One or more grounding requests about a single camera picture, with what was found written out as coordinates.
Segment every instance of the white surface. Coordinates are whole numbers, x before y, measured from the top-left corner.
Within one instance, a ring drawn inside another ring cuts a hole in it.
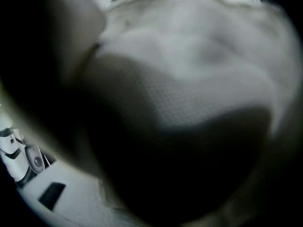
[[[54,214],[44,205],[42,205],[37,199],[35,199],[30,194],[27,194],[21,189],[17,189],[24,202],[32,209],[32,211],[39,216],[48,226],[52,227],[79,227],[64,218]]]
[[[23,140],[23,136],[18,129],[13,129],[13,131],[14,131],[15,138],[18,138],[18,140]]]
[[[27,169],[29,168],[27,160],[20,153],[16,159],[10,159],[5,156],[2,152],[0,152],[0,156],[4,164],[6,165],[9,174],[15,179],[15,181],[20,181],[25,174],[27,173]]]
[[[13,154],[18,149],[18,142],[15,139],[14,134],[7,137],[0,137],[0,149],[7,154]]]
[[[98,179],[56,161],[25,185],[23,193],[39,199],[53,182],[66,185],[53,212],[59,217],[85,227],[147,226],[125,210],[113,210],[102,204]]]

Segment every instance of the black rectangle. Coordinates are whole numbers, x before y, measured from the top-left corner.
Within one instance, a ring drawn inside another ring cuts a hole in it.
[[[65,185],[62,183],[52,183],[42,194],[39,202],[46,206],[49,210],[53,210],[55,203],[58,201]]]

